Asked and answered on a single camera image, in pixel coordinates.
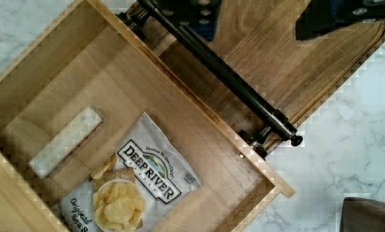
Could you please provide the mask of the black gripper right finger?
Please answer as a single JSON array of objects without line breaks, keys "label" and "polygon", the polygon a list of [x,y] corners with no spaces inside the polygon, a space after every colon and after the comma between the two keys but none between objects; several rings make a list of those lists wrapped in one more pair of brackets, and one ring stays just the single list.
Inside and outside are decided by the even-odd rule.
[{"label": "black gripper right finger", "polygon": [[359,22],[385,18],[385,0],[311,0],[295,23],[298,41],[312,40]]}]

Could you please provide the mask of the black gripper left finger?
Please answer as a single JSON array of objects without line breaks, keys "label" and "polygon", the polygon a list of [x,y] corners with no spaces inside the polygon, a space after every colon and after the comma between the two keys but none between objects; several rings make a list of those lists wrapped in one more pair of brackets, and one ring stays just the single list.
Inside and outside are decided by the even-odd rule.
[{"label": "black gripper left finger", "polygon": [[222,0],[156,0],[156,3],[174,25],[190,27],[207,42],[215,38]]}]

